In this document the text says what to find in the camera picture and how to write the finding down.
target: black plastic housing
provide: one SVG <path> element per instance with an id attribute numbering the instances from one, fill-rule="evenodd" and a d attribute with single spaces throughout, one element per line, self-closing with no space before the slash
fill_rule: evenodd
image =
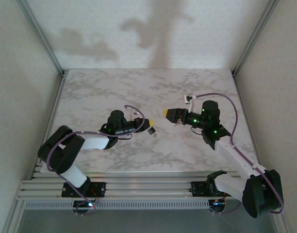
<path id="1" fill-rule="evenodd" d="M 215 150 L 215 142 L 221 137 L 230 136 L 223 125 L 220 124 L 220 110 L 215 101 L 207 100 L 202 104 L 201 114 L 191 112 L 187 109 L 173 108 L 168 109 L 166 119 L 172 123 L 180 120 L 183 125 L 190 125 L 193 128 L 202 129 L 201 134 L 205 143 Z"/>
<path id="2" fill-rule="evenodd" d="M 279 196 L 283 199 L 280 175 L 276 170 L 266 171 L 264 174 L 272 183 Z M 251 176 L 243 191 L 242 203 L 246 211 L 254 218 L 269 213 L 281 207 L 277 197 L 265 179 Z"/>
<path id="3" fill-rule="evenodd" d="M 111 115 L 108 118 L 106 128 L 102 129 L 101 131 L 111 135 L 130 133 L 134 132 L 135 129 L 141 125 L 142 121 L 143 119 L 139 117 L 135 118 L 134 120 L 127 121 L 122 111 L 114 110 L 111 112 Z M 149 119 L 145 119 L 143 126 L 135 133 L 143 132 L 149 127 Z"/>
<path id="4" fill-rule="evenodd" d="M 37 152 L 38 157 L 46 162 L 50 150 L 72 130 L 66 126 L 60 126 L 59 129 L 40 147 Z M 67 140 L 62 142 L 65 147 L 62 149 L 59 146 L 53 151 L 49 161 L 49 166 L 58 174 L 66 172 L 73 164 L 77 154 L 80 152 L 85 139 L 79 135 L 72 135 Z"/>

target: black mounting bracket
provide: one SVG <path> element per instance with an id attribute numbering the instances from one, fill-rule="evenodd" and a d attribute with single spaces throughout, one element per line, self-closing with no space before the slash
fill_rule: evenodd
<path id="1" fill-rule="evenodd" d="M 106 182 L 90 182 L 87 192 L 84 194 L 87 198 L 103 198 L 106 191 Z M 72 189 L 70 185 L 64 183 L 61 197 L 79 198 L 80 196 Z"/>
<path id="2" fill-rule="evenodd" d="M 189 191 L 193 197 L 223 197 L 223 192 L 212 192 L 206 181 L 193 181 L 191 182 L 192 188 Z"/>

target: marble tabletop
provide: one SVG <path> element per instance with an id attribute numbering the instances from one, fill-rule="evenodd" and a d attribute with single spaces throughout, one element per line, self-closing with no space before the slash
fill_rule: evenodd
<path id="1" fill-rule="evenodd" d="M 189 126 L 170 123 L 164 109 L 188 108 L 185 94 L 219 92 L 228 95 L 239 113 L 234 141 L 246 154 L 256 158 L 231 72 L 227 69 L 71 69 L 57 109 L 52 132 L 61 125 L 74 131 L 97 131 L 110 112 L 125 104 L 139 105 L 146 118 L 154 121 L 157 138 L 148 132 L 119 141 L 109 150 L 84 150 L 75 163 L 84 172 L 170 172 L 234 171 L 232 166 Z M 230 132 L 235 114 L 223 97 L 209 96 L 195 101 L 194 112 L 202 102 L 219 104 L 221 124 Z"/>

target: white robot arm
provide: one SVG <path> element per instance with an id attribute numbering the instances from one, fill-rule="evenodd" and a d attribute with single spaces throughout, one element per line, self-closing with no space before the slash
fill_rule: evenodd
<path id="1" fill-rule="evenodd" d="M 85 142 L 80 151 L 87 149 L 104 150 L 110 141 L 108 137 L 103 135 L 83 135 L 82 138 L 85 139 Z M 73 163 L 67 171 L 61 173 L 60 175 L 62 175 L 76 188 L 80 188 L 88 179 L 87 176 L 79 170 L 75 163 Z"/>
<path id="2" fill-rule="evenodd" d="M 207 197 L 208 195 L 218 197 L 226 193 L 240 200 L 252 217 L 258 217 L 280 207 L 283 209 L 279 174 L 275 170 L 266 170 L 250 156 L 243 155 L 242 150 L 232 143 L 235 128 L 231 134 L 220 124 L 220 110 L 217 102 L 207 100 L 202 105 L 201 114 L 193 112 L 193 101 L 206 95 L 226 97 L 234 107 L 237 124 L 238 115 L 234 103 L 220 93 L 185 96 L 185 103 L 190 104 L 189 109 L 167 109 L 163 111 L 163 114 L 172 123 L 187 124 L 192 128 L 202 129 L 201 135 L 204 142 L 226 158 L 234 166 L 241 179 L 236 179 L 224 171 L 214 172 L 208 176 L 206 184 L 192 182 L 193 197 Z"/>

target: purple cable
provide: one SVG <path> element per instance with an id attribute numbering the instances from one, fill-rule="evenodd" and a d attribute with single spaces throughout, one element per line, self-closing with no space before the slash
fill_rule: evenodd
<path id="1" fill-rule="evenodd" d="M 50 152 L 48 153 L 48 156 L 47 156 L 47 159 L 46 159 L 46 168 L 48 171 L 54 171 L 51 167 L 50 167 L 50 158 L 52 156 L 52 153 L 54 152 L 54 150 L 62 143 L 64 142 L 67 138 L 71 137 L 72 135 L 75 135 L 75 134 L 99 134 L 99 135 L 103 135 L 103 136 L 108 136 L 108 137 L 120 137 L 120 136 L 126 136 L 126 135 L 130 135 L 136 131 L 138 131 L 143 125 L 144 125 L 144 120 L 145 120 L 145 117 L 144 117 L 144 114 L 137 108 L 131 106 L 131 105 L 124 105 L 125 108 L 127 107 L 130 107 L 130 108 L 133 108 L 134 110 L 136 110 L 141 116 L 142 116 L 142 122 L 140 124 L 140 126 L 138 128 L 136 128 L 134 131 L 132 132 L 129 132 L 129 133 L 124 133 L 124 134 L 119 134 L 119 135 L 111 135 L 111 134 L 106 134 L 106 133 L 102 133 L 102 132 L 95 132 L 95 131 L 74 131 L 74 132 L 71 132 L 69 134 L 67 134 L 66 136 L 64 136 L 62 139 L 60 139 L 50 150 Z M 62 178 L 64 181 L 66 181 L 66 183 L 68 185 L 71 186 L 72 189 L 74 189 L 74 191 L 81 197 L 83 198 L 86 202 L 91 202 L 88 198 L 86 198 L 83 194 L 81 194 L 77 189 L 76 187 L 74 187 L 74 185 L 72 185 L 66 178 L 64 178 L 62 175 L 60 174 L 57 174 L 60 178 Z"/>
<path id="2" fill-rule="evenodd" d="M 203 97 L 203 96 L 210 96 L 210 95 L 217 95 L 217 96 L 222 96 L 225 97 L 233 106 L 234 111 L 235 111 L 235 125 L 234 128 L 231 132 L 231 144 L 234 146 L 234 150 L 238 152 L 238 154 L 251 166 L 253 166 L 253 163 L 235 146 L 235 143 L 233 141 L 233 137 L 237 128 L 237 124 L 238 124 L 238 111 L 237 108 L 234 104 L 234 102 L 226 95 L 221 94 L 221 93 L 206 93 L 206 94 L 202 94 L 202 95 L 197 95 L 196 98 L 199 97 Z M 280 205 L 281 205 L 281 210 L 279 211 L 271 211 L 272 214 L 283 214 L 284 213 L 284 203 L 282 201 L 282 198 L 280 197 L 279 193 L 277 192 L 277 190 L 275 189 L 275 187 L 272 185 L 272 183 L 270 182 L 270 180 L 261 172 L 261 170 L 259 170 L 257 167 L 255 168 L 255 170 L 264 178 L 264 180 L 268 183 L 269 187 L 271 188 L 271 190 L 274 192 L 275 196 L 277 197 Z"/>
<path id="3" fill-rule="evenodd" d="M 227 215 L 227 214 L 230 214 L 230 213 L 232 213 L 232 212 L 235 212 L 236 210 L 239 209 L 239 207 L 241 207 L 241 205 L 242 205 L 242 203 L 240 202 L 240 203 L 238 203 L 238 205 L 237 205 L 235 208 L 233 208 L 233 209 L 231 209 L 231 210 L 228 210 L 228 211 L 219 212 L 218 215 Z"/>

